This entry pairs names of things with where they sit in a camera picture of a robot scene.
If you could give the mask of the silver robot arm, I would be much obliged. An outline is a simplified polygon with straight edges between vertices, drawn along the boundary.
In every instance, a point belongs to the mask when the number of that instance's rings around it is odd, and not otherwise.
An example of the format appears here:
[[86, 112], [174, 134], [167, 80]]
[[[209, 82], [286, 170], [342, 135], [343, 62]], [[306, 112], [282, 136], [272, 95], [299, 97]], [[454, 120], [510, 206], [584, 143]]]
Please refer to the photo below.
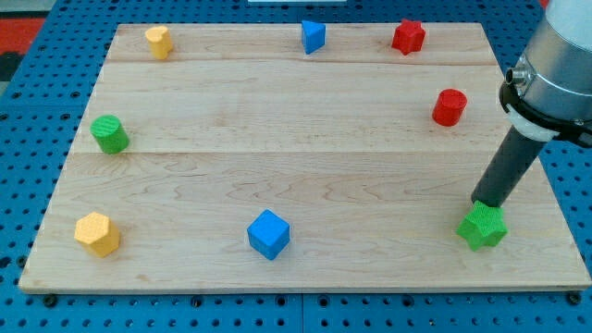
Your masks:
[[531, 141], [591, 146], [591, 0], [549, 0], [499, 99]]

